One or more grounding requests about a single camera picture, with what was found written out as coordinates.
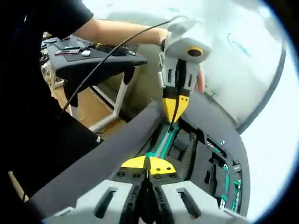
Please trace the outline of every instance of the white curved surface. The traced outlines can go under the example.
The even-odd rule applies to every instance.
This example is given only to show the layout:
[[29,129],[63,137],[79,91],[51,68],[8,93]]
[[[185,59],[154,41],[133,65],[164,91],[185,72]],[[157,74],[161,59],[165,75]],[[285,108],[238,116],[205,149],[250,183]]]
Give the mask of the white curved surface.
[[248,218],[255,220],[277,200],[298,159],[299,81],[290,47],[271,99],[241,135],[247,150],[251,193]]

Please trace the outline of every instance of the hand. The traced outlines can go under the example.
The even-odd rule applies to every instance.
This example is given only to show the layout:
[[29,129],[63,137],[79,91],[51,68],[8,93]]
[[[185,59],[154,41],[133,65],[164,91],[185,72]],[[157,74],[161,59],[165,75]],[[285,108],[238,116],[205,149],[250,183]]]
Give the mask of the hand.
[[200,66],[195,89],[201,93],[205,92],[205,74],[204,74],[204,70],[203,70],[202,66]]
[[167,29],[162,29],[162,28],[159,28],[159,44],[161,45],[163,40],[166,39],[168,35],[168,30]]

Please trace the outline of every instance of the person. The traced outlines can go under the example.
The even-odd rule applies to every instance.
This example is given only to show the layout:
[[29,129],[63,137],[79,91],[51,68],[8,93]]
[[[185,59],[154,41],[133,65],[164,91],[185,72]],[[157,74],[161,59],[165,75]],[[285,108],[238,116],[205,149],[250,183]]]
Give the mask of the person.
[[[1,180],[4,186],[5,222],[39,223],[16,194],[8,171],[29,196],[64,169],[93,150],[87,128],[72,127],[73,118],[61,113],[58,101],[40,71],[40,47],[44,32],[63,39],[71,34],[102,44],[116,45],[147,26],[93,17],[81,0],[7,1],[2,6],[5,22],[2,53]],[[154,28],[131,43],[160,45],[167,30]],[[197,89],[203,92],[201,70]]]

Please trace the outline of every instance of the black cable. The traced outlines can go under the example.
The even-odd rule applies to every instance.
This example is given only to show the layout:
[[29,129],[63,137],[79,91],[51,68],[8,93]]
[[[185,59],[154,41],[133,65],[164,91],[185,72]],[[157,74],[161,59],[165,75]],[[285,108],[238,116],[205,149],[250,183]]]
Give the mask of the black cable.
[[22,202],[25,202],[25,199],[26,199],[26,194],[25,194],[25,192],[24,192],[24,193],[23,193]]
[[82,87],[82,85],[87,81],[87,79],[94,73],[94,71],[100,67],[119,47],[121,47],[122,45],[124,45],[125,43],[129,42],[130,40],[132,40],[133,38],[135,38],[136,36],[150,30],[150,29],[153,29],[153,28],[156,28],[156,27],[159,27],[159,26],[162,26],[164,24],[167,24],[169,22],[171,22],[173,19],[169,20],[169,21],[165,21],[165,22],[162,22],[162,23],[159,23],[157,25],[154,25],[152,27],[148,27],[136,34],[134,34],[133,36],[129,37],[128,39],[124,40],[122,43],[120,43],[119,45],[117,45],[115,48],[113,48],[107,55],[106,57],[97,64],[97,66],[95,66],[95,68],[86,76],[86,78],[81,82],[81,84],[78,86],[78,88],[74,91],[74,93],[72,94],[71,98],[66,102],[66,104],[64,105],[61,113],[60,113],[60,116],[65,112],[66,108],[68,107],[68,105],[70,105],[71,101],[73,100],[73,98],[75,97],[75,95],[79,92],[80,88]]

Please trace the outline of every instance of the black sleeve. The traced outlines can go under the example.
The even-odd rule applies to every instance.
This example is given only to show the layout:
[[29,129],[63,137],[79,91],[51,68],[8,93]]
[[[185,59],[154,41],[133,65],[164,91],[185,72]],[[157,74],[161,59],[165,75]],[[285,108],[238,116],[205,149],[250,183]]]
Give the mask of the black sleeve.
[[63,39],[87,23],[93,13],[82,0],[48,0],[43,14],[45,31]]

